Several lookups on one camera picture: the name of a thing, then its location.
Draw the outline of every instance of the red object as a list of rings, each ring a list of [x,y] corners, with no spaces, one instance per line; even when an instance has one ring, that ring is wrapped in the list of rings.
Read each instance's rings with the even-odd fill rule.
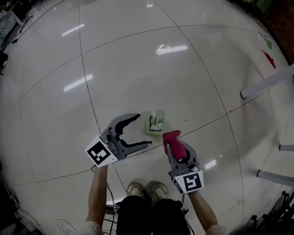
[[[162,138],[164,139],[164,151],[167,152],[167,144],[170,144],[173,151],[175,159],[181,160],[182,158],[187,157],[186,147],[178,141],[176,138],[181,134],[181,131],[175,130],[171,132],[164,133]]]
[[[275,66],[275,62],[274,62],[274,59],[270,57],[269,54],[267,54],[264,50],[263,50],[263,53],[265,54],[265,56],[267,57],[268,61],[271,63],[271,65],[274,67],[274,68],[277,68]]]

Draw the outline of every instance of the foot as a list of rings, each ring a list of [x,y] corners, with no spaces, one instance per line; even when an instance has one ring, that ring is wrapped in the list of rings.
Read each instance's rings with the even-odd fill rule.
[[[152,203],[156,203],[160,201],[161,199],[167,199],[167,196],[168,196],[168,192],[164,184],[157,183],[153,185],[151,189]]]
[[[138,183],[132,183],[127,189],[127,196],[140,196],[144,198],[143,186]]]

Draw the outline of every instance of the white tiled floor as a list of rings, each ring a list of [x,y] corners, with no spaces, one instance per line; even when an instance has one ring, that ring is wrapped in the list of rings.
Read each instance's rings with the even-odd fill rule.
[[[109,166],[116,201],[131,181],[151,180],[165,183],[170,198],[181,198],[161,138],[143,134],[146,116],[157,109],[165,112],[165,132],[181,130],[180,139],[195,149],[204,170],[201,194],[229,232],[268,212],[290,190],[256,173],[294,176],[293,155],[278,150],[294,141],[293,79],[241,99],[242,89],[287,63],[270,36],[267,48],[260,35],[266,30],[239,6],[227,0],[45,0],[36,9],[6,50],[0,150],[21,207],[47,234],[62,234],[55,223],[61,218],[81,227],[93,176],[84,149],[112,118],[130,112],[142,117],[123,139],[153,143]],[[196,234],[204,234],[188,197],[185,203]]]

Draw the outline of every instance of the green object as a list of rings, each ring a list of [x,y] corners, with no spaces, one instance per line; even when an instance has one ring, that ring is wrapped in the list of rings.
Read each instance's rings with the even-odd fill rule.
[[[150,114],[145,122],[146,135],[162,135],[164,129],[164,111],[157,110],[155,114]]]
[[[268,48],[271,49],[271,42],[270,41],[266,41],[266,44],[267,44]]]

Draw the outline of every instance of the sneaker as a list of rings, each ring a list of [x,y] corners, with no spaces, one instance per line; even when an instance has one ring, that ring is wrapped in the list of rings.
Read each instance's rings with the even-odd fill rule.
[[[168,192],[165,185],[161,183],[157,183],[153,185],[151,189],[151,199],[152,203],[156,203],[160,201],[161,199],[167,199]]]
[[[140,196],[144,198],[143,186],[138,183],[132,183],[128,186],[127,196]]]

